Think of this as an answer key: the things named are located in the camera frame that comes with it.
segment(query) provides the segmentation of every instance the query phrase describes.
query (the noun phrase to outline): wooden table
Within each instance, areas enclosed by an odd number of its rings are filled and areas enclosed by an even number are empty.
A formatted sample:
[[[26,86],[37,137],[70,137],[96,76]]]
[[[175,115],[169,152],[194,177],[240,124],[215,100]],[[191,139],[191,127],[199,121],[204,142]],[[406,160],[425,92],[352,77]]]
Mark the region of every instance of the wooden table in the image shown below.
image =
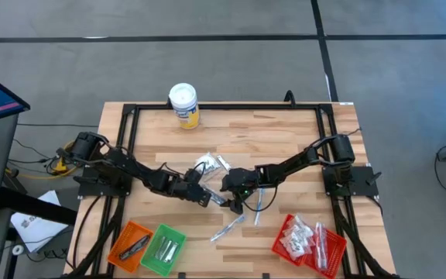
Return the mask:
[[[105,103],[98,132],[115,145],[121,118],[122,102]],[[338,133],[348,133],[359,127],[352,104],[333,104]],[[325,129],[329,133],[328,121]],[[141,111],[136,135],[135,156],[148,167],[156,168],[163,162],[185,172],[194,166],[195,160],[206,152],[222,155],[233,167],[253,168],[257,164],[279,163],[298,153],[319,137],[314,112],[309,110],[203,110],[201,124],[193,130],[179,128],[170,110]],[[355,151],[355,164],[368,163],[361,133],[350,136]],[[214,189],[221,187],[224,172],[215,175],[208,184]],[[266,190],[263,205],[273,196],[273,189]],[[74,236],[68,253],[73,254],[73,243],[84,213],[94,198],[81,201]],[[88,216],[80,237],[77,260],[80,261],[98,237],[104,204],[101,198]],[[249,198],[249,205],[256,206],[257,195]],[[395,272],[379,208],[363,197],[352,198],[359,235],[372,255],[389,272]],[[111,214],[116,199],[111,207]],[[211,202],[207,208],[177,198],[165,198],[152,194],[140,181],[134,181],[132,193],[126,199],[123,224],[132,220],[156,230],[165,223],[187,235],[187,242],[172,270],[171,277],[179,272],[187,277],[318,277],[308,267],[295,267],[271,252],[271,246],[286,214],[300,213],[310,224],[321,221],[335,230],[330,198],[324,193],[319,166],[308,167],[287,178],[278,188],[276,200],[262,212],[259,226],[254,226],[254,212],[244,208],[247,219],[216,243],[209,239],[237,215],[228,208],[220,208]],[[107,267],[106,257],[110,241],[103,249],[100,273]],[[349,243],[349,259],[352,272],[357,273],[355,255]],[[338,276],[342,277],[341,268]],[[137,274],[129,274],[115,268],[115,277],[158,277],[145,267]]]

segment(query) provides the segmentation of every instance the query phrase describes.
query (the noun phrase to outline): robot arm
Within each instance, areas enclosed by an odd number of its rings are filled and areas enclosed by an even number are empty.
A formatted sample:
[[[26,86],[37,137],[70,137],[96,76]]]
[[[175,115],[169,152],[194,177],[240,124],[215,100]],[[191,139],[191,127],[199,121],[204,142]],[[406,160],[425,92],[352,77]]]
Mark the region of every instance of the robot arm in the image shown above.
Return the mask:
[[[329,145],[334,161],[326,161],[318,153],[324,145]],[[243,168],[231,169],[223,177],[220,191],[230,191],[234,200],[227,200],[223,207],[229,207],[237,214],[243,213],[242,203],[257,188],[276,188],[285,181],[289,175],[314,165],[335,167],[339,170],[349,168],[355,160],[354,151],[346,135],[335,135],[318,139],[306,147],[299,154],[285,160],[280,164],[265,164],[255,166],[254,170]]]
[[[163,165],[155,170],[150,169],[139,163],[126,148],[112,146],[104,136],[96,133],[79,133],[71,148],[60,148],[57,153],[74,164],[93,167],[105,176],[121,170],[141,180],[144,186],[158,195],[197,202],[203,207],[208,206],[211,198],[211,194],[198,184],[201,174],[195,169],[189,169],[183,176],[164,170]]]

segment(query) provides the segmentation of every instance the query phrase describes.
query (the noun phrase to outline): floor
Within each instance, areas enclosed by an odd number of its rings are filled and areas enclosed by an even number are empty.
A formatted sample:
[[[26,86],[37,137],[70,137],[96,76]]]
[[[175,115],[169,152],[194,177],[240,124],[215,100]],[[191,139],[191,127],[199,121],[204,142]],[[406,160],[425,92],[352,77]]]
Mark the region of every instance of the floor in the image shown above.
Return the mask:
[[[0,0],[0,38],[315,35],[312,2]],[[32,106],[20,115],[25,123],[97,125],[103,102],[164,101],[182,81],[194,85],[201,101],[277,101],[290,89],[298,101],[354,102],[371,164],[383,172],[379,190],[398,274],[446,278],[446,191],[433,169],[436,150],[446,145],[446,40],[425,36],[446,34],[446,0],[318,2],[327,35],[323,50],[316,40],[6,40],[0,43],[0,82]],[[333,40],[335,35],[382,36]],[[321,51],[329,53],[332,72]],[[81,130],[19,126],[15,138],[51,155]],[[15,144],[11,158],[38,157]],[[446,163],[438,171],[446,185]],[[77,207],[71,178],[22,182],[31,195],[55,189],[63,204]],[[69,242],[63,236],[50,249]],[[20,257],[15,278],[57,277],[63,266],[62,260]]]

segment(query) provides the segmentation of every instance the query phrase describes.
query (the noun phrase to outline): red plastic crate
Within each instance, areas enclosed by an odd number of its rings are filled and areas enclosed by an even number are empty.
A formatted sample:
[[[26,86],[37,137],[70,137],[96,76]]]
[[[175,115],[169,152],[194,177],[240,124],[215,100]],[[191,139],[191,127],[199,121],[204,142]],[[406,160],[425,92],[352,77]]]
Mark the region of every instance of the red plastic crate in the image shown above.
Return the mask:
[[[288,252],[285,250],[285,247],[283,247],[282,243],[280,242],[280,238],[284,237],[283,231],[286,228],[286,223],[292,218],[293,215],[291,214],[286,216],[285,222],[283,222],[280,233],[275,239],[272,251],[298,267],[304,264],[312,268],[313,270],[317,271],[319,274],[322,274],[326,278],[329,279],[335,278],[335,275],[338,272],[338,268],[340,267],[341,257],[344,255],[345,247],[347,246],[347,240],[337,235],[336,233],[333,233],[329,229],[326,230],[326,240],[327,240],[326,245],[328,249],[328,269],[325,271],[319,271],[314,263],[314,257],[316,253],[315,247],[313,247],[312,254],[307,254],[302,257],[298,257],[295,260],[292,260]]]

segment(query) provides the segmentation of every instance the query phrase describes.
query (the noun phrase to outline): green plastic tray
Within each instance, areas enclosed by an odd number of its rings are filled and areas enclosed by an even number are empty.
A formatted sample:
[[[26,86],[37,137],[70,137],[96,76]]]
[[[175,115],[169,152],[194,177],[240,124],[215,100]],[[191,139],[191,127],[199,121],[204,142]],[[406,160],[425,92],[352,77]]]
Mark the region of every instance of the green plastic tray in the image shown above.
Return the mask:
[[[163,261],[158,260],[154,257],[154,254],[161,246],[161,240],[163,236],[165,236],[167,239],[177,242],[180,245],[177,252],[173,256],[173,261],[171,263],[164,263]],[[180,251],[184,248],[186,238],[187,237],[183,233],[178,232],[177,230],[172,229],[165,224],[160,224],[160,226],[154,233],[153,240],[151,240],[151,243],[144,253],[144,256],[140,260],[140,264],[161,276],[168,276],[173,265],[175,264],[175,261],[177,261],[178,254],[180,254]]]

